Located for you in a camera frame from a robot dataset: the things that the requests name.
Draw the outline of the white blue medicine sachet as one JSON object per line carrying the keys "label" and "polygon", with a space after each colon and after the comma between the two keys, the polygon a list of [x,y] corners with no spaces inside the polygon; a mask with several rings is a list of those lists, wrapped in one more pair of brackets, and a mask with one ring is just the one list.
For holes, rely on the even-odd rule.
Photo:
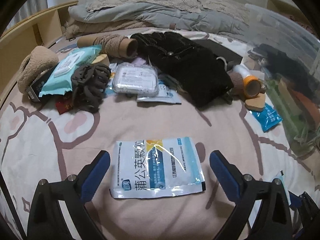
{"label": "white blue medicine sachet", "polygon": [[190,137],[117,141],[114,145],[110,184],[114,199],[178,197],[205,189]]}

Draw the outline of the small white blue sachet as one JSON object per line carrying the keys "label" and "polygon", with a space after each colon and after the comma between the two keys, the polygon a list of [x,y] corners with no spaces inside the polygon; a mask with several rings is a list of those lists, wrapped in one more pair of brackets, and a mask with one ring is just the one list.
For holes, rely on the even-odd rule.
{"label": "small white blue sachet", "polygon": [[289,191],[287,189],[287,186],[285,184],[285,176],[284,176],[284,172],[282,170],[280,170],[275,176],[274,176],[274,179],[278,179],[281,181],[283,187],[284,187],[284,191],[285,191],[285,194],[286,194],[286,197],[287,197],[287,202],[288,202],[288,205],[290,206],[291,205],[291,199],[290,199],[290,194],[289,194]]}

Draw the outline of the patterned pink white blanket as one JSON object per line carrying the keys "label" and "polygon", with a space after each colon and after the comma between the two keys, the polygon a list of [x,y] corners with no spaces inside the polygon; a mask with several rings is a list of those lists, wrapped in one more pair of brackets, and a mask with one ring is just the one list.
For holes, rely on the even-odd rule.
{"label": "patterned pink white blanket", "polygon": [[282,170],[295,193],[319,201],[319,153],[297,156],[283,123],[263,132],[241,100],[216,98],[196,107],[179,92],[181,104],[137,102],[109,95],[97,113],[59,114],[54,101],[31,103],[13,87],[1,110],[1,172],[23,227],[27,226],[37,182],[60,181],[79,172],[100,150],[117,141],[190,137],[206,180],[203,193],[156,199],[114,199],[111,172],[87,204],[109,239],[211,239],[233,209],[209,169],[209,154],[220,150],[240,171],[268,179]]}

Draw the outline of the small blue packet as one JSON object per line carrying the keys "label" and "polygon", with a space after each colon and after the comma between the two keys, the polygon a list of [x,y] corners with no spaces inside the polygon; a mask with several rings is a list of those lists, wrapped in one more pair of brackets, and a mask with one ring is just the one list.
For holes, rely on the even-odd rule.
{"label": "small blue packet", "polygon": [[249,111],[255,119],[259,122],[263,132],[267,132],[280,124],[282,122],[282,117],[278,112],[270,106],[268,103],[265,103],[262,111]]}

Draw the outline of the red cigarette box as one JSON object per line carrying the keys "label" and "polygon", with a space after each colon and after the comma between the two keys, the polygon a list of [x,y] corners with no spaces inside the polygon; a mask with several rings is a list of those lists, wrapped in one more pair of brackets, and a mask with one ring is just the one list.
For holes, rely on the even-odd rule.
{"label": "red cigarette box", "polygon": [[65,97],[58,98],[56,100],[55,107],[60,115],[68,111],[71,111],[74,108],[72,99]]}

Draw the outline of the tan heart-shaped sponge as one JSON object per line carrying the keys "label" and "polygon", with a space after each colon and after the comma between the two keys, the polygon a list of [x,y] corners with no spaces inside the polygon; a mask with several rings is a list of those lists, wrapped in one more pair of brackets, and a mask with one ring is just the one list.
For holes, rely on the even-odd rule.
{"label": "tan heart-shaped sponge", "polygon": [[250,111],[262,112],[265,107],[266,96],[259,93],[255,98],[246,99],[245,106]]}

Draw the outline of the black cardboard box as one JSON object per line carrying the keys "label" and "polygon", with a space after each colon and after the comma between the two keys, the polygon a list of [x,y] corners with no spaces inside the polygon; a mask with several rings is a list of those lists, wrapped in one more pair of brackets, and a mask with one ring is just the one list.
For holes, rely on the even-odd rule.
{"label": "black cardboard box", "polygon": [[41,101],[39,94],[42,90],[42,87],[47,82],[55,67],[50,68],[42,72],[25,90],[28,98],[31,102],[38,103]]}

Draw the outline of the brown tape roll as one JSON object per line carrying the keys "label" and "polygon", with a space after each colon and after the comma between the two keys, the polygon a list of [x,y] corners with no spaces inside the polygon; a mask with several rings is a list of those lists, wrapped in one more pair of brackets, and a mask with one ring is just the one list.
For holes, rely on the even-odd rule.
{"label": "brown tape roll", "polygon": [[260,81],[260,93],[265,94],[267,90],[266,84],[263,81]]}

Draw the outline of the orange clear tape roll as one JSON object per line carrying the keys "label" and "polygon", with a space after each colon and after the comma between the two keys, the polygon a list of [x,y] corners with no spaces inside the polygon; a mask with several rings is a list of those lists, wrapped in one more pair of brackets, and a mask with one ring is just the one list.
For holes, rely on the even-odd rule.
{"label": "orange clear tape roll", "polygon": [[255,98],[261,91],[261,82],[242,64],[235,65],[229,72],[233,83],[232,93],[245,98]]}

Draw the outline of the teal wet wipes pack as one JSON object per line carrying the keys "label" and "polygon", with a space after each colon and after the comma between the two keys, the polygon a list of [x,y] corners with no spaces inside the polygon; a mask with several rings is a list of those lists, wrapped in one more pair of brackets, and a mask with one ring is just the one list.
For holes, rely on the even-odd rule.
{"label": "teal wet wipes pack", "polygon": [[43,85],[39,97],[45,95],[64,95],[72,91],[71,77],[75,70],[84,64],[91,64],[102,50],[101,45],[75,48],[61,60]]}

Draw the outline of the clear plastic storage bin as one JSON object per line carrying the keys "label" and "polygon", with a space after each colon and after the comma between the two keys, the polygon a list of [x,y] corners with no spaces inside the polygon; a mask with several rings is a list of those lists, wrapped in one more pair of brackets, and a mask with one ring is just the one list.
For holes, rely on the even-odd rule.
{"label": "clear plastic storage bin", "polygon": [[289,18],[246,4],[244,63],[265,74],[267,95],[283,118],[293,152],[319,146],[319,39]]}

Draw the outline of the black fuzzy glove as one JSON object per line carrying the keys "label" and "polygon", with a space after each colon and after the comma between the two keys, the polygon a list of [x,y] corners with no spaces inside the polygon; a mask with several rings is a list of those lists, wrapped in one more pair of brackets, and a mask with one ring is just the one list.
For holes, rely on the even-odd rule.
{"label": "black fuzzy glove", "polygon": [[178,33],[136,33],[131,38],[138,42],[138,55],[175,79],[196,107],[208,105],[234,87],[217,55]]}

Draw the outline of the beige fluffy slipper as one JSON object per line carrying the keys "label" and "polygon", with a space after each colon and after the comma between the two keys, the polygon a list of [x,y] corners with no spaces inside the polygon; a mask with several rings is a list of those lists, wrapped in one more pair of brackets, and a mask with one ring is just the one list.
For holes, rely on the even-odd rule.
{"label": "beige fluffy slipper", "polygon": [[22,61],[18,70],[17,87],[24,94],[27,87],[43,72],[55,67],[58,56],[44,46],[36,46]]}

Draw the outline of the white blue flat sachet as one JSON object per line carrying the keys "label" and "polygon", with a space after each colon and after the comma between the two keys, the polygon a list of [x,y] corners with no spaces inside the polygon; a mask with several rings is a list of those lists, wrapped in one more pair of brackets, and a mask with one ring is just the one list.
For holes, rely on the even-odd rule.
{"label": "white blue flat sachet", "polygon": [[158,82],[158,94],[154,96],[138,95],[137,102],[159,102],[168,104],[181,104],[176,90],[167,85],[164,81]]}

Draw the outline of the flat black box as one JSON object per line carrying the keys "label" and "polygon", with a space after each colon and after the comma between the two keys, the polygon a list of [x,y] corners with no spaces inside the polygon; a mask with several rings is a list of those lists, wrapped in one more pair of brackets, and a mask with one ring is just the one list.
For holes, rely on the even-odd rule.
{"label": "flat black box", "polygon": [[242,62],[242,57],[223,45],[212,40],[194,40],[197,44],[211,50],[219,59],[225,61],[227,70]]}

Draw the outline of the clear plastic case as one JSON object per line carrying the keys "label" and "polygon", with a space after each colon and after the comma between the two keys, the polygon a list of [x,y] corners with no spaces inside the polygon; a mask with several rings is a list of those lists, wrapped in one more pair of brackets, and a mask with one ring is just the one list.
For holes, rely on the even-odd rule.
{"label": "clear plastic case", "polygon": [[147,64],[121,63],[112,80],[116,93],[154,96],[158,93],[157,70]]}

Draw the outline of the round wooden disc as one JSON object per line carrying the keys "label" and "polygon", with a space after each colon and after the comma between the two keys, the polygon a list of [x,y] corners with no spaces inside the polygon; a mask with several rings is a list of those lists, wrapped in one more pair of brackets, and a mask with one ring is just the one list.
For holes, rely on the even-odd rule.
{"label": "round wooden disc", "polygon": [[110,61],[107,54],[98,55],[92,62],[92,64],[103,64],[106,66],[110,65]]}

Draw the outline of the wooden bedside shelf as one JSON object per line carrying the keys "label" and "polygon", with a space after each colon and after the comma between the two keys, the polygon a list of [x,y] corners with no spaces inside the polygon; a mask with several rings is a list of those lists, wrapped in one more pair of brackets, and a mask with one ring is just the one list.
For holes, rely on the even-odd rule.
{"label": "wooden bedside shelf", "polygon": [[37,12],[18,22],[1,36],[1,102],[14,87],[22,60],[36,47],[51,47],[63,36],[71,1]]}

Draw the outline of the grey blue duvet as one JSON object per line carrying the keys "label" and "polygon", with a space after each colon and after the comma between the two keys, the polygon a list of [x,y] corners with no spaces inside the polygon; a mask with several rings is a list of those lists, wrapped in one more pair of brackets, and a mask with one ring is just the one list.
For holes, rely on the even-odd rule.
{"label": "grey blue duvet", "polygon": [[248,26],[217,11],[187,12],[152,3],[126,3],[87,12],[85,5],[68,8],[67,38],[119,29],[156,27],[202,31],[247,42]]}

